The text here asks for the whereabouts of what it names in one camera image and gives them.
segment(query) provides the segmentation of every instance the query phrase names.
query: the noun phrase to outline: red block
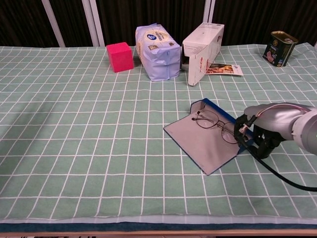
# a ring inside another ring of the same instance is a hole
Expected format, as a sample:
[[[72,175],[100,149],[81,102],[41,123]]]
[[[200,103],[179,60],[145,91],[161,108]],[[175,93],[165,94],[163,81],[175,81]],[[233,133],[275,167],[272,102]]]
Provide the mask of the red block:
[[[115,73],[133,69],[132,50],[126,42],[107,45],[106,48]]]

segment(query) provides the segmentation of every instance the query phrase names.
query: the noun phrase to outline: cardboard box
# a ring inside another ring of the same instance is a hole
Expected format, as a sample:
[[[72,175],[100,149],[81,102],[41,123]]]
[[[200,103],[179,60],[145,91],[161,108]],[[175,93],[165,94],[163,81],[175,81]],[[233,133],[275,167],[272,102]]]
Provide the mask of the cardboard box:
[[[202,23],[182,43],[182,69],[188,71],[188,84],[196,85],[218,55],[223,24]]]

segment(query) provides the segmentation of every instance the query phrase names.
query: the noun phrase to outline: spam can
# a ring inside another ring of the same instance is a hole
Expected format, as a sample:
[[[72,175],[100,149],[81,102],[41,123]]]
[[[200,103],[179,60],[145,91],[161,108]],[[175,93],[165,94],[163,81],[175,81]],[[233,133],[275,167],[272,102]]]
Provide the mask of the spam can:
[[[271,32],[263,57],[276,67],[286,66],[298,40],[283,31]]]

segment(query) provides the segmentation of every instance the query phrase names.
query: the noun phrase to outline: plastic bag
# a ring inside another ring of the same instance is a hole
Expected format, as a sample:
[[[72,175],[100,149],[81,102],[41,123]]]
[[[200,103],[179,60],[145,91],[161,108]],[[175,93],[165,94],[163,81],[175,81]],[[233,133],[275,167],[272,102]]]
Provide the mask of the plastic bag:
[[[161,25],[137,27],[135,41],[137,53],[150,80],[178,77],[181,47]]]

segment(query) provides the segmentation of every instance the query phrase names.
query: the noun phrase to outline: black cable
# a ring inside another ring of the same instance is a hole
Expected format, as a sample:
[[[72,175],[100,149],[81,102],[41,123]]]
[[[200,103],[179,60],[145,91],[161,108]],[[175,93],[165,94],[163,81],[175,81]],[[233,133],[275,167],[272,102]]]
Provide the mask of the black cable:
[[[307,186],[303,186],[300,184],[297,184],[295,182],[292,182],[291,180],[288,180],[286,177],[284,177],[283,175],[281,175],[280,173],[278,173],[277,171],[275,171],[274,169],[272,169],[269,165],[267,165],[265,162],[263,162],[262,159],[258,158],[257,155],[250,149],[249,145],[243,140],[241,139],[241,136],[238,136],[239,138],[239,142],[250,152],[250,154],[260,163],[262,164],[264,167],[266,167],[270,172],[272,172],[275,176],[277,176],[278,178],[280,178],[281,180],[283,180],[284,182],[286,182],[287,184],[304,190],[304,191],[310,191],[310,192],[317,192],[317,187],[307,187]]]

